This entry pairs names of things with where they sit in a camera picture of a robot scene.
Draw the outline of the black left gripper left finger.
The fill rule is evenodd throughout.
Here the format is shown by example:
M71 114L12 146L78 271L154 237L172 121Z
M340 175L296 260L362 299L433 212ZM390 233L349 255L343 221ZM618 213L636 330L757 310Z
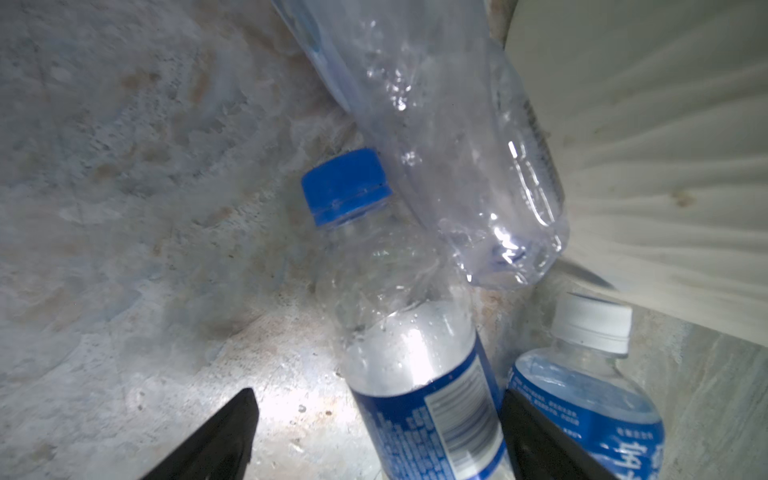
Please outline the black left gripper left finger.
M241 480L258 421L254 391L244 388L142 479Z

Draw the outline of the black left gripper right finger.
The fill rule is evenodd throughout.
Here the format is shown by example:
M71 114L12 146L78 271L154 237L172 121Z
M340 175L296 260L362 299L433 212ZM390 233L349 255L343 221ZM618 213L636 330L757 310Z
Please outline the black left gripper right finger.
M500 423L516 479L616 479L519 391L505 391Z

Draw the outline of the clear bottle blue striped label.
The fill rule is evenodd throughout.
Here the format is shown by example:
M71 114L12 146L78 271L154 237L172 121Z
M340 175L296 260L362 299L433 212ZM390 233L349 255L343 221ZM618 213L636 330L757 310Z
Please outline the clear bottle blue striped label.
M394 197L376 153L306 173L316 295L387 479L510 479L502 396L463 281Z

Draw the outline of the clear bottle white cap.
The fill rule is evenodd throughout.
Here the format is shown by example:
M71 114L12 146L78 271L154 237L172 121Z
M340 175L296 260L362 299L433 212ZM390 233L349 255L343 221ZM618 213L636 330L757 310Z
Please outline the clear bottle white cap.
M537 283L568 242L564 193L480 1L275 9L420 223L488 289Z

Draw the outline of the cream ribbed trash bin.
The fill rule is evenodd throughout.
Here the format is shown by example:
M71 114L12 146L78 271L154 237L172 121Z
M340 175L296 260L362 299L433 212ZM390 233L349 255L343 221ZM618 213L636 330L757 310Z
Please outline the cream ribbed trash bin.
M521 1L506 42L581 284L767 342L767 5Z

